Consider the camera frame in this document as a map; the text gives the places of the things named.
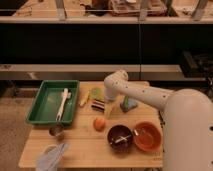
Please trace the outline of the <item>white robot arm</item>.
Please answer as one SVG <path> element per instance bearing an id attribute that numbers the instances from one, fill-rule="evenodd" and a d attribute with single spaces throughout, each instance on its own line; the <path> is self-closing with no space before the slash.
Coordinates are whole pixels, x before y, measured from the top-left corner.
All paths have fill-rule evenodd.
<path id="1" fill-rule="evenodd" d="M 213 171 L 213 102 L 204 93 L 132 83 L 125 70 L 104 86 L 107 101 L 123 94 L 163 112 L 163 171 Z"/>

